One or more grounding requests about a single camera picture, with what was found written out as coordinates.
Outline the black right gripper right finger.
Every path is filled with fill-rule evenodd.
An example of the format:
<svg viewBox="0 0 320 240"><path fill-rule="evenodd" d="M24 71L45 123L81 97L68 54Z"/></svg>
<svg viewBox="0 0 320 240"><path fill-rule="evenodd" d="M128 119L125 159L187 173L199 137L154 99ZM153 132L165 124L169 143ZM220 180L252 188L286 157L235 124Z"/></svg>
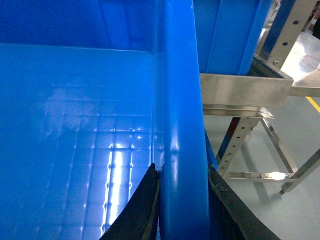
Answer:
<svg viewBox="0 0 320 240"><path fill-rule="evenodd" d="M212 165L208 166L208 202L212 240L278 240L231 189Z"/></svg>

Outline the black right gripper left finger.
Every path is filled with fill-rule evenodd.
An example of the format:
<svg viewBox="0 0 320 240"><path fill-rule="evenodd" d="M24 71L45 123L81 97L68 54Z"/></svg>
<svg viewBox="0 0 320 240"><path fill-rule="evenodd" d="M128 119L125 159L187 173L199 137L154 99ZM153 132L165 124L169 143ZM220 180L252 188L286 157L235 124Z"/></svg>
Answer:
<svg viewBox="0 0 320 240"><path fill-rule="evenodd" d="M155 240L160 211L160 180L152 163L134 194L102 240Z"/></svg>

